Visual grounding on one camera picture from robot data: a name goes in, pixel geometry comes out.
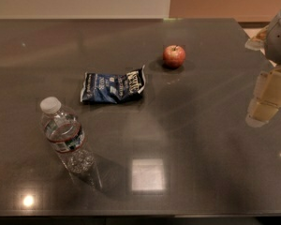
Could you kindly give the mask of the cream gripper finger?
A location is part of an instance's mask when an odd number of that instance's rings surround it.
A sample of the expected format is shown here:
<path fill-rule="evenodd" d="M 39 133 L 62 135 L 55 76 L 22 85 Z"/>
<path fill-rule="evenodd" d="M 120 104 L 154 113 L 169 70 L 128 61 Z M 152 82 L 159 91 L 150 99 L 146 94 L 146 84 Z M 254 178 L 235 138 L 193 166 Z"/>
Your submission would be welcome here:
<path fill-rule="evenodd" d="M 253 37 L 247 40 L 244 46 L 252 51 L 262 50 L 265 47 L 268 28 L 268 25 L 261 28 Z"/>
<path fill-rule="evenodd" d="M 281 108 L 281 66 L 257 77 L 245 122 L 252 128 L 266 125 Z"/>

